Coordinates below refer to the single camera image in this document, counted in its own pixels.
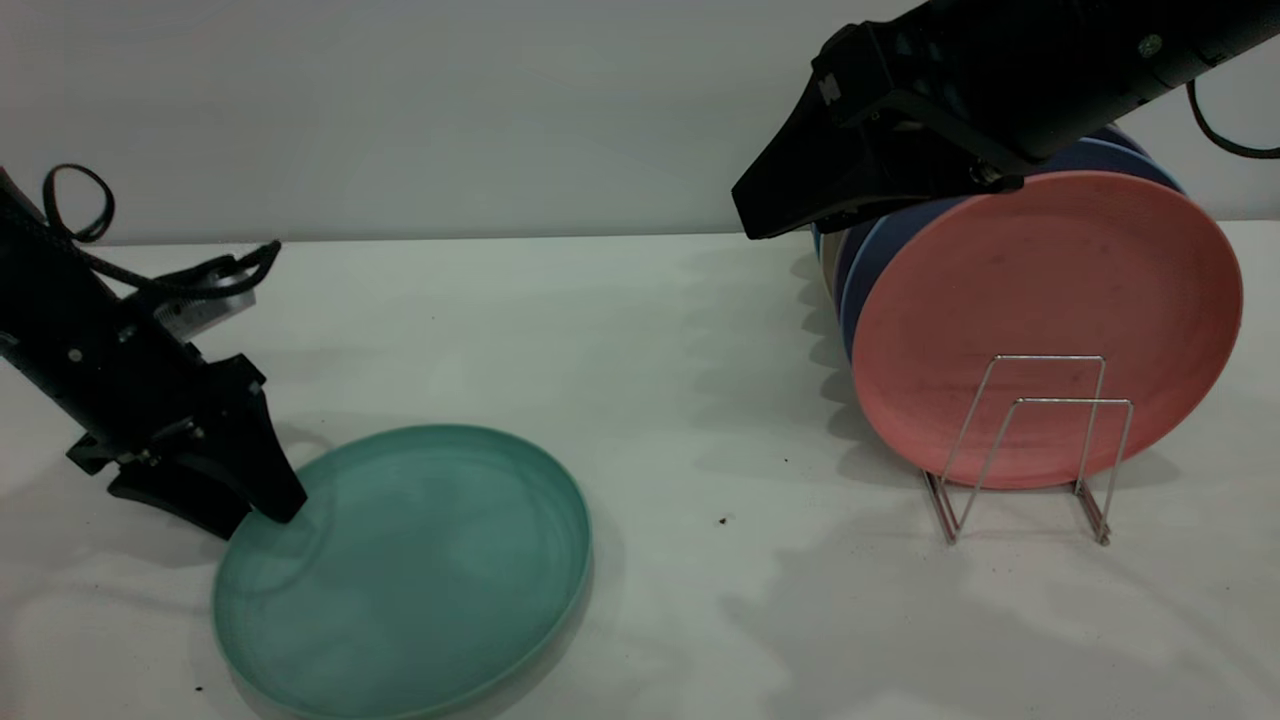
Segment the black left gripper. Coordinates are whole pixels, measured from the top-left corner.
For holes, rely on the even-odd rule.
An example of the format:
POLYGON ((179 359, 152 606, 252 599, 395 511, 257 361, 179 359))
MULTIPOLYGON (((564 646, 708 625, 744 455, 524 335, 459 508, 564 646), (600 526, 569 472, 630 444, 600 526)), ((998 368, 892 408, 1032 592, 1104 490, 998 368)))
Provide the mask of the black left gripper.
POLYGON ((60 406, 83 430, 67 456, 83 471, 127 464, 110 496, 223 541, 251 506, 288 523, 307 493, 276 437, 264 383, 246 356, 207 363, 156 320, 92 327, 60 350, 60 406), (186 466, 134 462, 177 455, 188 441, 186 466))

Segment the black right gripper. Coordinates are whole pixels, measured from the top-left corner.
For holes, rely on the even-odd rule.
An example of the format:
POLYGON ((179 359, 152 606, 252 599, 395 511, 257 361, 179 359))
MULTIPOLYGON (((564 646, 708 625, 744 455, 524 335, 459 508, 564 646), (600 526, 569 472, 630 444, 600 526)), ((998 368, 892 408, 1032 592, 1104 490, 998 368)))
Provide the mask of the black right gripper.
POLYGON ((847 229, 909 208, 1009 193, 1061 149, 1057 1, 927 1, 845 26, 733 184, 746 237, 847 229))

